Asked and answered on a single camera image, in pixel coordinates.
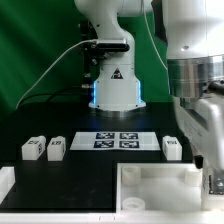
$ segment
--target cable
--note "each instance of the cable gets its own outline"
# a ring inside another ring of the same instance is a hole
[[[25,98],[23,98],[23,100],[21,100],[20,104],[18,105],[18,108],[27,100],[31,99],[31,98],[34,98],[34,97],[38,97],[38,96],[49,96],[49,97],[57,97],[57,96],[70,96],[70,95],[73,95],[71,93],[67,93],[67,91],[69,90],[72,90],[74,89],[74,86],[71,86],[71,87],[67,87],[67,88],[64,88],[62,90],[59,90],[57,91],[56,93],[39,93],[39,94],[34,94],[34,95],[31,95],[31,96],[27,96]]]
[[[56,93],[52,94],[46,101],[45,103],[49,103],[51,100],[53,100],[56,96],[58,96],[59,94],[61,93],[64,93],[64,92],[67,92],[69,90],[72,90],[72,89],[78,89],[78,90],[81,90],[82,88],[80,86],[70,86],[70,87],[67,87],[67,88],[64,88],[62,90],[59,90],[57,91]]]
[[[48,72],[68,53],[70,52],[71,50],[75,49],[76,47],[78,47],[79,45],[81,44],[84,44],[84,43],[91,43],[91,42],[95,42],[96,40],[86,40],[86,41],[82,41],[72,47],[70,47],[68,50],[66,50],[42,75],[41,77],[36,81],[36,83],[34,83],[34,85],[29,89],[27,90],[23,96],[20,98],[20,100],[18,101],[17,105],[16,105],[16,110],[19,108],[19,105],[20,105],[20,102],[24,99],[24,97],[26,95],[28,95],[39,83],[40,81],[48,74]]]
[[[157,56],[158,56],[158,58],[159,58],[161,64],[162,64],[163,67],[167,70],[167,67],[166,67],[166,65],[164,64],[164,62],[163,62],[163,60],[162,60],[162,58],[161,58],[161,56],[160,56],[160,54],[159,54],[159,52],[158,52],[158,50],[157,50],[157,47],[156,47],[156,45],[155,45],[155,42],[154,42],[154,40],[153,40],[153,38],[152,38],[152,34],[151,34],[151,31],[150,31],[149,24],[148,24],[148,20],[147,20],[147,16],[146,16],[144,0],[142,0],[142,5],[143,5],[143,11],[144,11],[145,24],[146,24],[146,28],[147,28],[147,30],[148,30],[149,38],[150,38],[150,40],[151,40],[151,42],[152,42],[153,48],[154,48],[154,50],[155,50],[155,52],[156,52],[156,54],[157,54]]]

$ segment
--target black table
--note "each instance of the black table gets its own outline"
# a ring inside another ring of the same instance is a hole
[[[188,140],[177,127],[172,103],[152,103],[146,112],[127,119],[89,113],[74,103],[33,103],[22,106],[0,123],[0,166],[14,166],[16,184],[0,212],[111,213],[116,209],[117,163],[166,163],[162,151],[70,151],[77,131],[125,131],[176,136],[183,146],[183,163],[192,162]],[[46,151],[37,161],[23,161],[21,146],[34,136],[66,137],[62,162],[48,162]]]

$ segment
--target blue light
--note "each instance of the blue light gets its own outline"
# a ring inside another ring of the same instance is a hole
[[[96,82],[93,85],[93,104],[96,105]]]
[[[138,82],[138,91],[139,91],[139,92],[138,92],[138,96],[139,96],[139,104],[141,104],[141,103],[142,103],[142,96],[141,96],[141,95],[142,95],[142,94],[141,94],[141,92],[142,92],[142,91],[141,91],[141,90],[142,90],[142,86],[141,86],[141,82],[139,81],[139,82]]]

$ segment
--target green backdrop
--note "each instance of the green backdrop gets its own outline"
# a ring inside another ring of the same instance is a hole
[[[0,119],[14,110],[20,97],[62,52],[81,40],[78,23],[83,19],[73,0],[0,1]],[[143,82],[143,99],[171,101],[166,71],[152,48],[143,17],[119,21],[136,39],[136,76]],[[153,30],[152,15],[148,21]],[[165,61],[166,46],[155,42]],[[82,77],[82,56],[73,51],[31,94],[79,85]]]

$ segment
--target small white box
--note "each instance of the small white box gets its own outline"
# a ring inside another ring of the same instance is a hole
[[[165,136],[163,138],[163,152],[167,160],[182,159],[182,146],[175,137]]]
[[[0,204],[15,184],[14,167],[3,167],[0,170]]]
[[[32,137],[22,146],[23,160],[37,160],[45,151],[46,138]]]
[[[66,151],[65,138],[52,138],[47,147],[48,161],[62,161]]]

